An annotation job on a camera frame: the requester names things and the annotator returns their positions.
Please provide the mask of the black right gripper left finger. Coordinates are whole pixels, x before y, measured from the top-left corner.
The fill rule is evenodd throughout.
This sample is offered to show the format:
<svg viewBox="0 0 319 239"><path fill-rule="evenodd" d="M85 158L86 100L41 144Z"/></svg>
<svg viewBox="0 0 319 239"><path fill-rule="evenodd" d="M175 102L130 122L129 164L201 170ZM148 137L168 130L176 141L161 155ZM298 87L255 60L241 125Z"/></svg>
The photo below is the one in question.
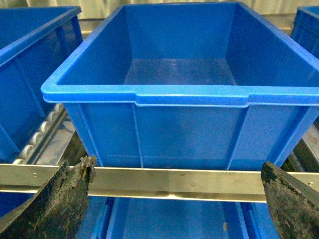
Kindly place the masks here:
<svg viewBox="0 0 319 239"><path fill-rule="evenodd" d="M95 156L68 161L54 171L39 191L0 219L2 239L74 239L88 208Z"/></svg>

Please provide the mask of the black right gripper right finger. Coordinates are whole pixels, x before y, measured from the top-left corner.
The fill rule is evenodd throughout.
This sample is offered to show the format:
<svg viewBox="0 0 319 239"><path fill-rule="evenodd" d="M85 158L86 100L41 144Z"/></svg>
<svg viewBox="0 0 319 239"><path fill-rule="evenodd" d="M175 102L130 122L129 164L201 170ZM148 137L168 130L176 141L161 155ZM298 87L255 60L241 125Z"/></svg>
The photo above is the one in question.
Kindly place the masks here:
<svg viewBox="0 0 319 239"><path fill-rule="evenodd" d="M269 213L281 239L319 237L319 193L267 161L261 170Z"/></svg>

